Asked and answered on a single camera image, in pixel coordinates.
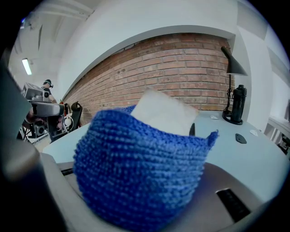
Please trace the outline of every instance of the blue knitted cloth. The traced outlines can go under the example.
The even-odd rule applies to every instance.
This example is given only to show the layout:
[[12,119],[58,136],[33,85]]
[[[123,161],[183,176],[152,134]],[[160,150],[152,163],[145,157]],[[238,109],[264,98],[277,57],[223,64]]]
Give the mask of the blue knitted cloth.
[[165,133],[132,117],[132,107],[95,115],[77,144],[74,173],[101,218],[155,232],[191,200],[218,132],[206,139]]

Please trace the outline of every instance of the ceiling light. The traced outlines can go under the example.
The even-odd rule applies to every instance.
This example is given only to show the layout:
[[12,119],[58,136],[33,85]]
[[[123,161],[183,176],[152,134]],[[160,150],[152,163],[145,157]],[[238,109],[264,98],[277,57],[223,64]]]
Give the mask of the ceiling light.
[[22,60],[22,64],[23,64],[23,66],[24,66],[24,68],[26,70],[27,75],[32,75],[32,72],[30,70],[30,67],[29,67],[28,59],[27,58],[25,58],[25,59]]

